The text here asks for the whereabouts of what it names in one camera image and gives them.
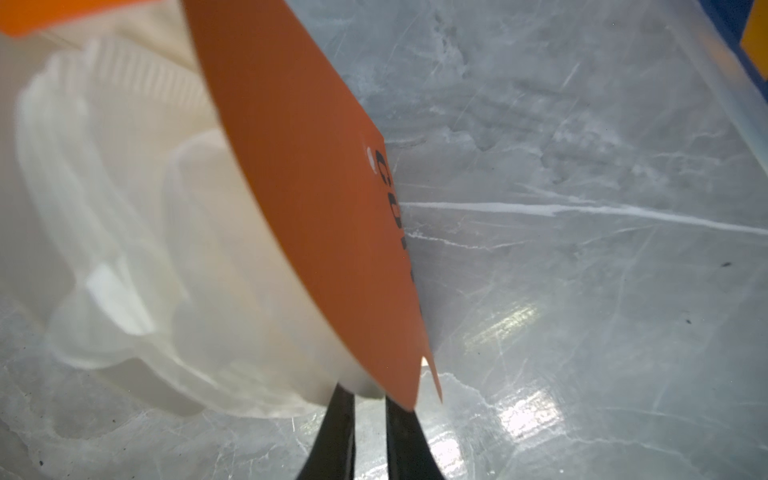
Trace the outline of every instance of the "white object inside bag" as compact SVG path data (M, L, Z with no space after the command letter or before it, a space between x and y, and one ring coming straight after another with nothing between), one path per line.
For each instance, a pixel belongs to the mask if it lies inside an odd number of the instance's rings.
M197 74L123 38L59 52L19 98L17 143L76 279L48 325L60 359L135 356L234 415L306 413L337 382L381 394L284 256Z

